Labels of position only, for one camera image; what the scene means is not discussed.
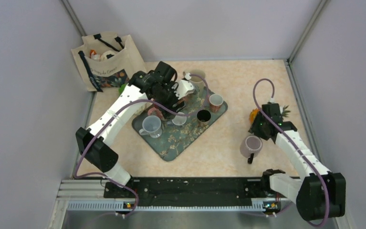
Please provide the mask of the pink cartoon mug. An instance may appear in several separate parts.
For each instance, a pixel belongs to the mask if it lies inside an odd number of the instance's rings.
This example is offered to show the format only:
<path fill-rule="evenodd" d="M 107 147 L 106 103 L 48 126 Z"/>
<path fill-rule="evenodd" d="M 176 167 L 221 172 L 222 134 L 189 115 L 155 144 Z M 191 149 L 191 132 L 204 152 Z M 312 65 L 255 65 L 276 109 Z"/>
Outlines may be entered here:
<path fill-rule="evenodd" d="M 151 116 L 151 115 L 154 115 L 154 116 L 157 116 L 160 120 L 164 121 L 164 116 L 162 114 L 162 112 L 160 111 L 160 109 L 158 109 L 157 107 L 155 106 L 152 106 L 148 109 L 147 111 L 147 115 L 148 116 Z"/>

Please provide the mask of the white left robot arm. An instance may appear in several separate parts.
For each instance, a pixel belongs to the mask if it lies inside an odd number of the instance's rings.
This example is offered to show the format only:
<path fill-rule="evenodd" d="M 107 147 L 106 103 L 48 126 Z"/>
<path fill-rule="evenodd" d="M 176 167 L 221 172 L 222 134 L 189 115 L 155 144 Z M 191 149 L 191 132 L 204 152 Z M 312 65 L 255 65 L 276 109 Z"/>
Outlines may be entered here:
<path fill-rule="evenodd" d="M 174 80 L 176 73 L 165 62 L 159 62 L 147 73 L 136 72 L 118 99 L 97 121 L 76 131 L 81 159 L 98 168 L 103 177 L 117 182 L 115 191 L 122 197 L 130 196 L 134 185 L 129 181 L 131 175 L 120 165 L 118 154 L 110 146 L 128 120 L 150 101 L 154 101 L 164 115 L 174 115 L 184 107 L 180 101 L 194 92 L 194 86 L 190 74 Z"/>

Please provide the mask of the small blue grey mug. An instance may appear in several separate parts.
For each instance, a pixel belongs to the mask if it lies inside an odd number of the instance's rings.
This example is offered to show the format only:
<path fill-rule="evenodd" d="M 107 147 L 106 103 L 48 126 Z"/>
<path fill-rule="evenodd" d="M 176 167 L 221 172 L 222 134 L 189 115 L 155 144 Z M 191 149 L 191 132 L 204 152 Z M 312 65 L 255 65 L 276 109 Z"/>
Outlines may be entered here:
<path fill-rule="evenodd" d="M 175 126 L 183 126 L 186 121 L 187 121 L 187 117 L 186 116 L 181 116 L 181 115 L 184 115 L 183 112 L 179 112 L 178 114 L 180 115 L 176 115 L 172 120 L 172 124 L 175 125 Z"/>

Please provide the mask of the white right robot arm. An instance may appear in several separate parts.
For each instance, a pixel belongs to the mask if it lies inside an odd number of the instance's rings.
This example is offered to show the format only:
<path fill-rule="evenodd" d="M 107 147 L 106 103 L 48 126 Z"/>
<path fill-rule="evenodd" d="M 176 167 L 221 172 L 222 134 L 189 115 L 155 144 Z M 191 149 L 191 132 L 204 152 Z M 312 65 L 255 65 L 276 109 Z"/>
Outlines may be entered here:
<path fill-rule="evenodd" d="M 324 166 L 303 142 L 291 121 L 284 121 L 283 108 L 267 103 L 253 109 L 249 132 L 263 140 L 272 140 L 290 160 L 299 179 L 279 169 L 262 175 L 260 190 L 267 197 L 277 192 L 297 207 L 306 221 L 342 217 L 345 214 L 346 179 Z"/>

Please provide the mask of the beige tall mug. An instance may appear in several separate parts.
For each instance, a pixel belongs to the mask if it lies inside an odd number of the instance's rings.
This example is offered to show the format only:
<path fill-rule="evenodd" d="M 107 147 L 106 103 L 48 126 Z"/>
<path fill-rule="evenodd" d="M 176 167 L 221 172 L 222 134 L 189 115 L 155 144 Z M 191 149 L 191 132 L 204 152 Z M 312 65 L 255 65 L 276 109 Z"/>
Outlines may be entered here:
<path fill-rule="evenodd" d="M 206 78 L 206 74 L 203 70 L 200 69 L 186 69 L 183 71 L 183 75 L 190 74 L 190 82 L 196 87 L 196 92 L 198 94 L 202 94 L 205 83 L 203 82 L 203 79 Z"/>

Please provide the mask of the grey blue glass mug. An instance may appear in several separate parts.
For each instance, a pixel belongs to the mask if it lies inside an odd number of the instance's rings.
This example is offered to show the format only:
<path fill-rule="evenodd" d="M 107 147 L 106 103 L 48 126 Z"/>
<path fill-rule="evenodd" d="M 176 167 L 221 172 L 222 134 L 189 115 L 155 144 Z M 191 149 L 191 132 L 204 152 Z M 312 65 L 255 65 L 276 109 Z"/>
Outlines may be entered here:
<path fill-rule="evenodd" d="M 162 121 L 155 115 L 146 117 L 142 122 L 142 129 L 139 130 L 140 135 L 148 135 L 151 138 L 159 138 L 162 133 Z"/>

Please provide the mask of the lilac purple mug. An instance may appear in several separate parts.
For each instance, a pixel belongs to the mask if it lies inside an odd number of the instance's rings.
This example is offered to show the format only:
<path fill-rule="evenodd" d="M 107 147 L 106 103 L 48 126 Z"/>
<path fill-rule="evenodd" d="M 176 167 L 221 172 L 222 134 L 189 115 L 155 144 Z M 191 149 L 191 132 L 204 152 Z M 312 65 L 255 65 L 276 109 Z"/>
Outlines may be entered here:
<path fill-rule="evenodd" d="M 253 163 L 254 158 L 260 153 L 263 147 L 261 139 L 255 135 L 247 136 L 240 145 L 240 153 L 247 158 L 247 163 Z"/>

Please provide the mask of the salmon pink text mug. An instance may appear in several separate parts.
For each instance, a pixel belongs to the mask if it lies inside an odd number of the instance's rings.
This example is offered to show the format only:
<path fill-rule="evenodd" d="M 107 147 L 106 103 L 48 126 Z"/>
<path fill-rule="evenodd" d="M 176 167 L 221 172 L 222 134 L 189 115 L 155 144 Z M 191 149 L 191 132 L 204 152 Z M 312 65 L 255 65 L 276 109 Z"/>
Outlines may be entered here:
<path fill-rule="evenodd" d="M 224 103 L 224 99 L 219 94 L 212 94 L 209 97 L 209 107 L 213 113 L 218 112 L 223 103 Z"/>

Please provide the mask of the brown dark mug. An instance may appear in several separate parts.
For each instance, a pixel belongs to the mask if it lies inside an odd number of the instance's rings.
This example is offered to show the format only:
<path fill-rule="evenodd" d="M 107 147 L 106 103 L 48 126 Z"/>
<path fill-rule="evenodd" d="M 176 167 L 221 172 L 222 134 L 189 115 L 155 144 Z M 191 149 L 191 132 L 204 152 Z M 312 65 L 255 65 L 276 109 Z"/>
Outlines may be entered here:
<path fill-rule="evenodd" d="M 208 110 L 200 110 L 197 112 L 197 120 L 199 126 L 207 126 L 211 120 L 211 113 Z"/>

